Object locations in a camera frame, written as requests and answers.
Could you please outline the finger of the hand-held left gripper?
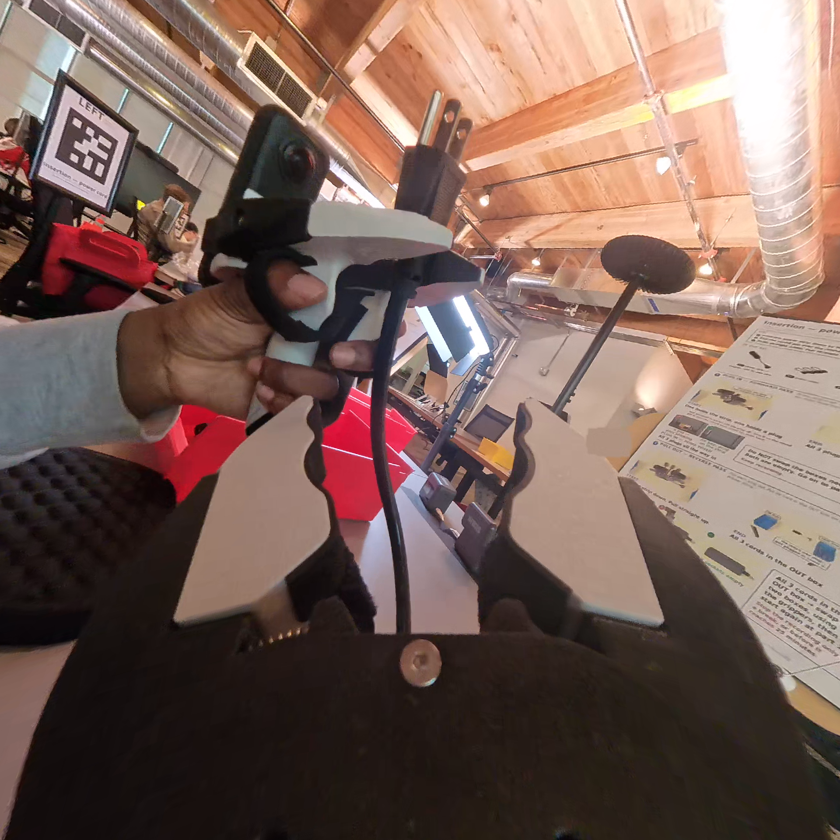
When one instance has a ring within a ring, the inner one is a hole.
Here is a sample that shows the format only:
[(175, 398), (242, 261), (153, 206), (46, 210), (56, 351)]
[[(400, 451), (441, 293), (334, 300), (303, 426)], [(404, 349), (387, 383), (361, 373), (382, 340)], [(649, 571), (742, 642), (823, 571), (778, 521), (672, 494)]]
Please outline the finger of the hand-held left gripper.
[(319, 201), (310, 208), (305, 254), (316, 260), (411, 259), (451, 248), (452, 232), (418, 213)]
[(419, 281), (409, 299), (409, 308), (429, 308), (447, 303), (480, 289), (485, 271), (453, 251), (421, 257), (417, 262)]

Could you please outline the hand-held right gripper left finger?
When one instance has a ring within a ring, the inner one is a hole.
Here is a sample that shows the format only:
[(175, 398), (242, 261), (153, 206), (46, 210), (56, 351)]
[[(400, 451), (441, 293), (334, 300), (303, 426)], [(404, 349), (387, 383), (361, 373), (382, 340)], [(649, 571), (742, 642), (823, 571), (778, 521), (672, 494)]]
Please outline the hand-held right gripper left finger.
[(309, 396), (261, 425), (216, 476), (173, 621), (183, 628), (247, 616), (263, 637), (309, 624), (307, 575), (330, 572), (339, 537), (322, 487), (322, 426)]

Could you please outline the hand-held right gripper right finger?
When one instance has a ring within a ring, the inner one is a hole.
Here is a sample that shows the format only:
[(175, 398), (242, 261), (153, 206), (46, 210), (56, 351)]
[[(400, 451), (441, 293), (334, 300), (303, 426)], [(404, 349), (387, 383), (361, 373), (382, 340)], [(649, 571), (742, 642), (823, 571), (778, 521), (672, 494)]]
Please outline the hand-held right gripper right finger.
[(589, 616), (658, 629), (665, 618), (618, 474), (541, 402), (520, 403), (496, 535), (478, 572), (479, 626), (519, 602), (545, 634)]

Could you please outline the red plastic bin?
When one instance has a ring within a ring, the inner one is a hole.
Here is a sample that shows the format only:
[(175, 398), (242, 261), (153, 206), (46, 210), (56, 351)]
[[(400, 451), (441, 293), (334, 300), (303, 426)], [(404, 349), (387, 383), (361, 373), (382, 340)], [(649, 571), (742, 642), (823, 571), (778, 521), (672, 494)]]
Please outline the red plastic bin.
[[(413, 471), (402, 458), (415, 428), (396, 411), (385, 409), (385, 442), (392, 488), (398, 489)], [(176, 499), (183, 501), (198, 480), (217, 472), (246, 438), (245, 423), (197, 406), (184, 406), (168, 434), (154, 443), (157, 469), (169, 480)], [(327, 470), (324, 487), (342, 520), (372, 521), (382, 509), (371, 446), (371, 397), (350, 390), (339, 419), (323, 434)]]

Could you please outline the person's left forearm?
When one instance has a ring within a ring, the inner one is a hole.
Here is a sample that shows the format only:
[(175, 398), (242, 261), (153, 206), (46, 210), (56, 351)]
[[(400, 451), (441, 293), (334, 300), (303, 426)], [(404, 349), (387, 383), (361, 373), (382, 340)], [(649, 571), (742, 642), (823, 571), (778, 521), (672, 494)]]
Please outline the person's left forearm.
[(118, 337), (128, 310), (5, 326), (1, 330), (1, 467), (52, 448), (152, 444), (181, 407), (139, 419), (119, 385)]

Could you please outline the person's left hand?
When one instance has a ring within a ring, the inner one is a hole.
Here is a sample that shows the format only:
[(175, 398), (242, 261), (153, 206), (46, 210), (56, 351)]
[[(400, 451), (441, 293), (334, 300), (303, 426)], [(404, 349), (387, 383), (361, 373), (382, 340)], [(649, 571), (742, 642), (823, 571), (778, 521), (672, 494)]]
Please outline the person's left hand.
[(375, 341), (337, 343), (313, 368), (268, 359), (272, 329), (249, 299), (244, 271), (225, 266), (216, 276), (213, 287), (122, 320), (119, 389), (137, 419), (195, 405), (245, 420), (254, 399), (277, 414), (301, 396), (334, 398), (339, 371), (373, 370)]

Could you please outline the panel light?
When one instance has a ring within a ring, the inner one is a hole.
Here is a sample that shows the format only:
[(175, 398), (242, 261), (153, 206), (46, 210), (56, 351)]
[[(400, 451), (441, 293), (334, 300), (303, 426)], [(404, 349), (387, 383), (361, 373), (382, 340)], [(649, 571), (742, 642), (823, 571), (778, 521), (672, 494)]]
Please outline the panel light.
[(447, 373), (464, 375), (482, 360), (494, 361), (496, 340), (480, 314), (475, 293), (414, 310), (434, 348), (430, 365), (436, 371), (446, 364)]

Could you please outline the ceiling air vent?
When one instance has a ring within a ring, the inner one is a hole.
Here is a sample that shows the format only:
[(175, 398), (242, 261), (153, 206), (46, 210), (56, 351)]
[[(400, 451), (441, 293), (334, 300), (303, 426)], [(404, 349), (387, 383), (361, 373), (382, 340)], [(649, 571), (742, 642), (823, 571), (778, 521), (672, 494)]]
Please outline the ceiling air vent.
[(247, 81), (252, 97), (276, 104), (306, 123), (316, 115), (319, 97), (277, 53), (253, 31), (243, 31), (245, 44), (237, 62), (238, 78)]

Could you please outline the grey timer device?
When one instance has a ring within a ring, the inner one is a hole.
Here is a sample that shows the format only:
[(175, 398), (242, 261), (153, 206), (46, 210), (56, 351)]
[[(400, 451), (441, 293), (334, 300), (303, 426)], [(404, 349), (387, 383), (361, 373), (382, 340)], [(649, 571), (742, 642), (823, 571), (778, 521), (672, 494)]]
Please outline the grey timer device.
[(475, 503), (464, 511), (453, 551), (465, 571), (477, 581), (483, 558), (496, 536), (496, 523)]
[(418, 492), (419, 500), (425, 510), (442, 521), (449, 507), (455, 502), (456, 490), (449, 479), (440, 473), (430, 471)]

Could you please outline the black light stand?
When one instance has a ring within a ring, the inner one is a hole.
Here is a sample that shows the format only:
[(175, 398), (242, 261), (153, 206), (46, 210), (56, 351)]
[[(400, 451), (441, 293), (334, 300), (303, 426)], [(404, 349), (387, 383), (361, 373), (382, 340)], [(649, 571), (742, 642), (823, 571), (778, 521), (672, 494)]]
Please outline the black light stand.
[(434, 439), (431, 448), (426, 454), (420, 469), (424, 474), (428, 474), (438, 457), (443, 447), (450, 442), (455, 435), (456, 427), (462, 413), (466, 409), (469, 399), (479, 393), (485, 386), (485, 379), (488, 377), (490, 369), (495, 362), (496, 354), (493, 352), (485, 353), (479, 357), (479, 360), (472, 366), (469, 375), (465, 377), (462, 384), (456, 389), (458, 399), (455, 406), (449, 412), (447, 418), (444, 420), (436, 438)]

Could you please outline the instruction poster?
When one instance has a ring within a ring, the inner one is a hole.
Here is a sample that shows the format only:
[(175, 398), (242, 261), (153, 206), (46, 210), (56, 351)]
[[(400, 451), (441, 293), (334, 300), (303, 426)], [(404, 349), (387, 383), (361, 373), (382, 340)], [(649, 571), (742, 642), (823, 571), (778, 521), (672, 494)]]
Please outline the instruction poster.
[(756, 318), (625, 463), (771, 662), (838, 707), (839, 326)]

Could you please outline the black dimpled foam pad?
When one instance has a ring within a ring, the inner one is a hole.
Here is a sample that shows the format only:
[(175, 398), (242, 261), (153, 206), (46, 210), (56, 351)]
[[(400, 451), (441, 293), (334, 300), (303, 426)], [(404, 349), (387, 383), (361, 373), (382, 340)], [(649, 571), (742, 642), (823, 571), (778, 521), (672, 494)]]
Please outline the black dimpled foam pad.
[(112, 577), (175, 505), (158, 472), (87, 448), (2, 468), (2, 648), (77, 639)]

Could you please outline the printed tag sign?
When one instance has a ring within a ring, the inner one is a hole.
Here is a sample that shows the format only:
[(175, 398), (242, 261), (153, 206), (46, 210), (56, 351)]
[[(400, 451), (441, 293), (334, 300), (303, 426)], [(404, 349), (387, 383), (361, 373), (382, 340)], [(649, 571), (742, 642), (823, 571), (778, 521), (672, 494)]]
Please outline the printed tag sign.
[(122, 115), (60, 70), (29, 181), (110, 215), (139, 131)]

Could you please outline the black disc on pole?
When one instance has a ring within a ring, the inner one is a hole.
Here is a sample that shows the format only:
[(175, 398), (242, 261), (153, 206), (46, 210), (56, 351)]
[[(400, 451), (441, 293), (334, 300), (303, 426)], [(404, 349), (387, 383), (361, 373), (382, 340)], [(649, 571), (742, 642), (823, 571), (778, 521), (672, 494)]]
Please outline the black disc on pole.
[(686, 290), (697, 277), (695, 265), (684, 250), (644, 235), (611, 239), (602, 249), (601, 262), (605, 272), (624, 289), (551, 406), (552, 413), (561, 418), (565, 418), (565, 408), (635, 293), (673, 295)]

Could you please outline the silver air duct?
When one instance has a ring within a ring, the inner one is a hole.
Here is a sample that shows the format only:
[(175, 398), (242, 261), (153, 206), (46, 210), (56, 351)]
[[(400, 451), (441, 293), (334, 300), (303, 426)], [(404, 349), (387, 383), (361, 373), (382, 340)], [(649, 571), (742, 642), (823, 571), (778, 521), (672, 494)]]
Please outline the silver air duct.
[(820, 3), (718, 6), (763, 279), (693, 280), (675, 295), (636, 298), (669, 314), (748, 319), (802, 305), (825, 278)]

